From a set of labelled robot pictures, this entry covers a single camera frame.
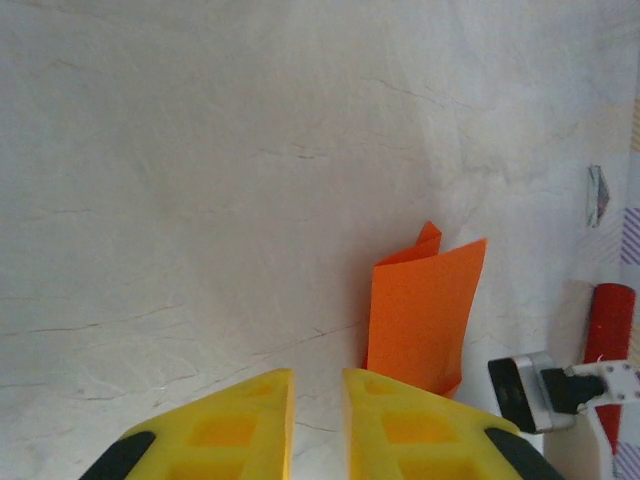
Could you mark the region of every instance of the orange paper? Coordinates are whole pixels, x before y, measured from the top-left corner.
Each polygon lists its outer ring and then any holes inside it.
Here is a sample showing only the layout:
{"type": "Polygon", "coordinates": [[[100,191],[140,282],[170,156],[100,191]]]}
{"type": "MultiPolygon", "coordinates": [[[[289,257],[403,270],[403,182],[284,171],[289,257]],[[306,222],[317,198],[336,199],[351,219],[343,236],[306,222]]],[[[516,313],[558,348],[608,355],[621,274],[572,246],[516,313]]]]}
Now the orange paper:
{"type": "Polygon", "coordinates": [[[462,345],[487,241],[438,255],[427,223],[415,247],[373,269],[367,368],[448,398],[462,381],[462,345]]]}

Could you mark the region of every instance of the black rubber pad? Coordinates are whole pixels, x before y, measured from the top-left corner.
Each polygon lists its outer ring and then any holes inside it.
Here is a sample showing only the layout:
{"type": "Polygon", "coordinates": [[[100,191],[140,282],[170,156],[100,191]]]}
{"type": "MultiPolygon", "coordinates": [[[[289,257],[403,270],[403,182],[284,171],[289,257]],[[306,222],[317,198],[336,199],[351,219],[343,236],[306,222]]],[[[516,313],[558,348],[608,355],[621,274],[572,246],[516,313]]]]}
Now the black rubber pad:
{"type": "Polygon", "coordinates": [[[524,438],[499,428],[488,428],[485,433],[522,480],[566,480],[524,438]]]}
{"type": "Polygon", "coordinates": [[[80,480],[125,480],[155,439],[153,432],[140,432],[118,440],[80,480]]]}

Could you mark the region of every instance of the purple striped cloth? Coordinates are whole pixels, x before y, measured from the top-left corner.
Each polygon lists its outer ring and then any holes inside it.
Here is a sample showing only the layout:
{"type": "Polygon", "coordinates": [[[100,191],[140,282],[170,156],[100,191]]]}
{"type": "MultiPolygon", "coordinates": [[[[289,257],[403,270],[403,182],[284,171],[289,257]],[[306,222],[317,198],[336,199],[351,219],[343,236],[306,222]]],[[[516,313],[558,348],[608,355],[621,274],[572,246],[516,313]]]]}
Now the purple striped cloth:
{"type": "Polygon", "coordinates": [[[625,442],[618,443],[616,470],[616,478],[640,480],[640,447],[625,442]]]}
{"type": "Polygon", "coordinates": [[[640,265],[640,208],[624,209],[620,256],[627,265],[640,265]]]}

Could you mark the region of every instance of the white marble surface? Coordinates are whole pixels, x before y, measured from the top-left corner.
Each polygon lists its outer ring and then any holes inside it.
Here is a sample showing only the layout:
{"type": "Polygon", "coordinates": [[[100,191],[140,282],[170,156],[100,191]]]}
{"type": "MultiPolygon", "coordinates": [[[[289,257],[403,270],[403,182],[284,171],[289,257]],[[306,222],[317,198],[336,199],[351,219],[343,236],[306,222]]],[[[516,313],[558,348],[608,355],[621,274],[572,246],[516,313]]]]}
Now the white marble surface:
{"type": "Polygon", "coordinates": [[[0,0],[0,476],[73,479],[123,430],[297,372],[294,479],[345,477],[340,369],[372,264],[433,220],[490,248],[485,362],[570,358],[623,205],[632,0],[0,0]]]}

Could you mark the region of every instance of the striped fabric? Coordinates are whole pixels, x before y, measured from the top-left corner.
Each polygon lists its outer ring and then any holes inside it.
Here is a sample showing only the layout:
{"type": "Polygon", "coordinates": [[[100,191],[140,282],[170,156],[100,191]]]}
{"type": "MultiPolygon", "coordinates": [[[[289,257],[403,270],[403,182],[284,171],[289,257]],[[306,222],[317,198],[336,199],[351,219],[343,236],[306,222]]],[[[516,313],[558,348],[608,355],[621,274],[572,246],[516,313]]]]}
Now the striped fabric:
{"type": "Polygon", "coordinates": [[[640,208],[625,208],[622,228],[622,262],[640,265],[640,208]]]}
{"type": "Polygon", "coordinates": [[[639,480],[640,447],[625,442],[618,443],[616,470],[616,478],[621,480],[639,480]]]}

